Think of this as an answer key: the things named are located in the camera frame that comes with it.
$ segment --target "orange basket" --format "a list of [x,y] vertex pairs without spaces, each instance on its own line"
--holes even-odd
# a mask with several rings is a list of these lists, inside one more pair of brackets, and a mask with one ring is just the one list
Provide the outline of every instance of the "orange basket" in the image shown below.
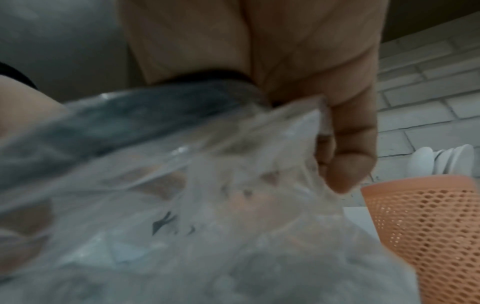
[[480,195],[466,176],[361,189],[384,246],[413,265],[423,303],[480,304]]

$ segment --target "stacked plate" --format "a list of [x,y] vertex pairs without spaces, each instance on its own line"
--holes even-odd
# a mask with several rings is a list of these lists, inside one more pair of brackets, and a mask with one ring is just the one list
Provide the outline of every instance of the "stacked plate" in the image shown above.
[[475,153],[472,145],[433,151],[423,147],[415,151],[408,161],[407,177],[435,174],[472,175]]

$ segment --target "plastic bag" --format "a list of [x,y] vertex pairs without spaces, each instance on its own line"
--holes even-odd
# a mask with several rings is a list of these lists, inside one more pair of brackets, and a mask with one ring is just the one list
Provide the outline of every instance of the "plastic bag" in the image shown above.
[[2,303],[419,303],[317,174],[319,102],[103,95],[0,147]]

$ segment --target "palm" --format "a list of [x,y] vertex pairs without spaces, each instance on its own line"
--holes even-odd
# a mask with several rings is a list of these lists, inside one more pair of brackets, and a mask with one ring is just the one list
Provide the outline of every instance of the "palm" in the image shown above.
[[119,0],[148,82],[227,68],[278,102],[324,94],[333,140],[318,143],[329,185],[347,191],[375,164],[373,83],[388,0]]

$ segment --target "brick wall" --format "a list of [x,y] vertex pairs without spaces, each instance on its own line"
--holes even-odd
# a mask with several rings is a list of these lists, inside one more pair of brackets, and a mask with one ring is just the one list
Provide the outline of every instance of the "brick wall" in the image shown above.
[[467,143],[480,177],[480,12],[382,44],[376,89],[379,159],[365,183],[403,178],[420,147]]

